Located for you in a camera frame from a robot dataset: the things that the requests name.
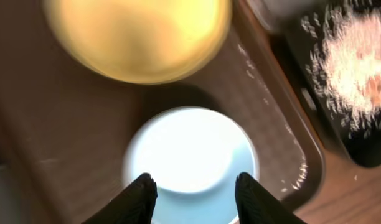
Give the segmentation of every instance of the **brown tray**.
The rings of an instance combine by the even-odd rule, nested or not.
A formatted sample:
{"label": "brown tray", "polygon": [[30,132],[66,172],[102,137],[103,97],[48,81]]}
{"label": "brown tray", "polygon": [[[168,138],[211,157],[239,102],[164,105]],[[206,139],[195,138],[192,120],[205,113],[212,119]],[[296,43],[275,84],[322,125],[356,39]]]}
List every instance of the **brown tray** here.
{"label": "brown tray", "polygon": [[181,82],[141,86],[72,59],[41,0],[0,1],[0,155],[49,222],[84,221],[117,195],[131,137],[175,106],[211,108],[241,125],[257,149],[261,184],[287,209],[314,196],[324,177],[321,143],[261,27],[245,1],[235,2],[213,61]]}

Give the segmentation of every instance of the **brown surface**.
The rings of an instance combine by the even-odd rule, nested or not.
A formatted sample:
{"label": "brown surface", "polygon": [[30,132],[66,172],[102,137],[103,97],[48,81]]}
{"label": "brown surface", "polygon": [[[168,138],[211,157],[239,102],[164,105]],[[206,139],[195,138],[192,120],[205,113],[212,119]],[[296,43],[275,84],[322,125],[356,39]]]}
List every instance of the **brown surface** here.
{"label": "brown surface", "polygon": [[323,188],[296,214],[310,224],[381,224],[381,166],[364,169],[331,152],[325,155]]}
{"label": "brown surface", "polygon": [[[49,31],[41,0],[0,1],[0,153],[41,213],[78,223],[101,209],[123,188],[121,158],[132,135],[155,114],[184,105],[221,111],[244,128],[261,184],[286,208],[315,194],[323,176],[316,137],[266,42],[245,30],[239,14],[201,71],[175,85],[139,86],[74,61]],[[295,190],[303,163],[308,175]]]}

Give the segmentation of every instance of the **bowl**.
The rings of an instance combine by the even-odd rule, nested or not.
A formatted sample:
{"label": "bowl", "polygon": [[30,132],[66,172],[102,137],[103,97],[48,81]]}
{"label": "bowl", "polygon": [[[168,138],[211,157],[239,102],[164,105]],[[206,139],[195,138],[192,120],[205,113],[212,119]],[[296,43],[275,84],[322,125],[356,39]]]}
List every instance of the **bowl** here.
{"label": "bowl", "polygon": [[147,122],[123,162],[124,187],[144,172],[156,181],[155,223],[235,222],[237,175],[260,176],[258,156],[244,130],[221,113],[190,106]]}
{"label": "bowl", "polygon": [[64,48],[115,80],[167,83],[203,67],[227,35],[229,0],[49,0],[45,14]]}

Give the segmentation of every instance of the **yellow bowl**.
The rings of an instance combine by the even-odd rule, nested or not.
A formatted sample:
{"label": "yellow bowl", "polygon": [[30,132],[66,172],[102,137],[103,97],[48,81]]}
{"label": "yellow bowl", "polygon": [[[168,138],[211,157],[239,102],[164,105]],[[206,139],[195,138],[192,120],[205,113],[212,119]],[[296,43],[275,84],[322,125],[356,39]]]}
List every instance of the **yellow bowl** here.
{"label": "yellow bowl", "polygon": [[158,84],[203,67],[226,38],[230,0],[46,0],[58,40],[80,63],[128,83]]}

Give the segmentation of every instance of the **wooden surface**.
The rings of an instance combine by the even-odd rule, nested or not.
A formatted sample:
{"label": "wooden surface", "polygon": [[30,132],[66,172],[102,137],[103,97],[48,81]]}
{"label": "wooden surface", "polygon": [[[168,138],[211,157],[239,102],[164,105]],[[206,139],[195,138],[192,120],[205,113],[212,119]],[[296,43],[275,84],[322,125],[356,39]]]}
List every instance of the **wooden surface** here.
{"label": "wooden surface", "polygon": [[324,153],[327,174],[323,188],[297,216],[309,224],[381,224],[381,166],[364,169]]}

